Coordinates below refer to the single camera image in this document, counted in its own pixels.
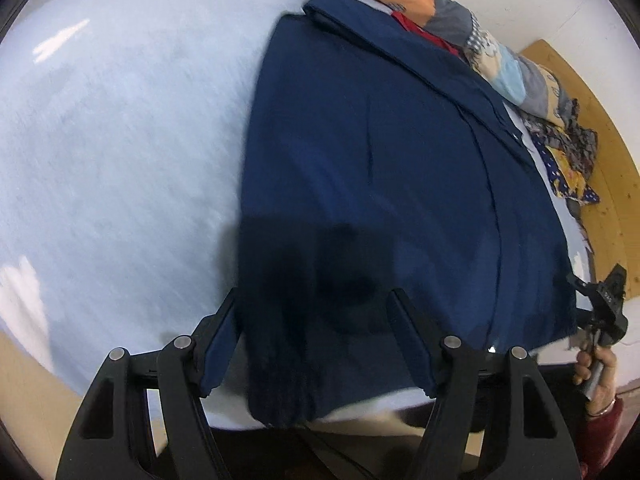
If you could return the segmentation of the red sleeve forearm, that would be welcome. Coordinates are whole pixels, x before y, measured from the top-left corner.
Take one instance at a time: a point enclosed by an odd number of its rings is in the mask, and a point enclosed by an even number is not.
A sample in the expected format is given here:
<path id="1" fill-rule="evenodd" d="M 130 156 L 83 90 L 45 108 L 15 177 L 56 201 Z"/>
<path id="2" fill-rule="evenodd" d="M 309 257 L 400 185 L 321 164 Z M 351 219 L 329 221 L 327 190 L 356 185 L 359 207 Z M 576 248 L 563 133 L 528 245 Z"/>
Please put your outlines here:
<path id="1" fill-rule="evenodd" d="M 577 442 L 577 456 L 583 479 L 595 479 L 611 460 L 624 401 L 614 398 L 597 415 L 588 415 Z"/>

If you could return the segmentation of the person's right hand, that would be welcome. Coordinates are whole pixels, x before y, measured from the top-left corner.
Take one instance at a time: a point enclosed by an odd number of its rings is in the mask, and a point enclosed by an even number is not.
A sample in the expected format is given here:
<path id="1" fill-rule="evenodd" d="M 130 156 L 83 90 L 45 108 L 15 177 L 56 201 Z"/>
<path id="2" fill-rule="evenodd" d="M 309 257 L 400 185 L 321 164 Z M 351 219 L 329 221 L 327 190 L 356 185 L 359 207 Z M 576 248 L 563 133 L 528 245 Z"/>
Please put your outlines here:
<path id="1" fill-rule="evenodd" d="M 591 382 L 593 392 L 587 401 L 589 417 L 598 418 L 612 410 L 616 398 L 617 358 L 611 348 L 594 346 L 577 353 L 573 382 Z"/>

